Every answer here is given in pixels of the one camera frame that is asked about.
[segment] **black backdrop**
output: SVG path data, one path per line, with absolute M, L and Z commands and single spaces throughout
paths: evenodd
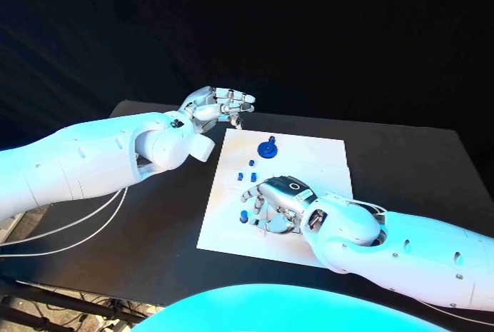
M 492 22 L 489 0 L 0 0 L 0 147 L 213 85 L 456 130 L 492 195 Z

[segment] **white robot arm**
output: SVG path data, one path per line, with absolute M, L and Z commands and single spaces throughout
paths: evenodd
M 214 143 L 201 133 L 217 121 L 240 129 L 238 112 L 251 112 L 253 102 L 231 89 L 202 87 L 177 111 L 89 121 L 1 151 L 0 220 L 47 203 L 106 195 L 177 168 L 188 155 L 204 162 Z
M 318 197 L 293 177 L 267 179 L 241 195 L 279 212 L 249 223 L 272 233 L 299 227 L 321 264 L 437 306 L 494 311 L 494 239 L 442 221 L 387 212 L 332 193 Z

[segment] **white paper sheet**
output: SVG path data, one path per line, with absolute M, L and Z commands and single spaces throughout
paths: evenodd
M 276 138 L 277 154 L 272 159 L 263 159 L 257 155 L 257 145 L 267 141 L 269 136 Z M 238 172 L 243 173 L 241 181 L 237 181 Z M 254 183 L 250 182 L 253 172 L 257 175 Z M 297 233 L 264 233 L 238 222 L 243 209 L 249 219 L 253 217 L 254 204 L 253 198 L 246 203 L 238 202 L 241 193 L 256 183 L 279 175 L 297 178 L 318 196 L 331 191 L 352 198 L 342 141 L 225 130 L 197 248 L 323 268 Z M 270 218 L 274 214 L 264 203 L 257 218 Z

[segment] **blue object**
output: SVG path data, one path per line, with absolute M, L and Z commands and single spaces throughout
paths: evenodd
M 241 212 L 238 213 L 238 222 L 240 222 L 240 223 L 246 223 L 247 220 L 249 220 L 249 218 L 247 218 L 247 211 L 241 211 Z
M 270 136 L 267 141 L 263 141 L 257 147 L 257 154 L 263 159 L 270 159 L 277 154 L 274 145 L 274 137 Z
M 276 307 L 256 314 L 246 308 Z M 296 316 L 286 317 L 290 307 Z M 349 296 L 279 284 L 243 284 L 205 291 L 148 317 L 130 332 L 444 332 L 408 314 Z

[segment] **robotic hand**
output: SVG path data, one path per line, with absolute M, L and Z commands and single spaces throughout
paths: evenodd
M 0 220 L 57 201 L 106 195 L 177 168 L 188 155 L 205 161 L 214 147 L 201 135 L 217 121 L 240 129 L 254 98 L 202 87 L 179 109 L 89 121 L 0 152 Z
M 316 196 L 293 177 L 267 179 L 241 195 L 279 212 L 250 219 L 266 232 L 299 229 L 321 264 L 437 306 L 494 311 L 494 239 L 442 221 L 388 212 L 334 193 Z

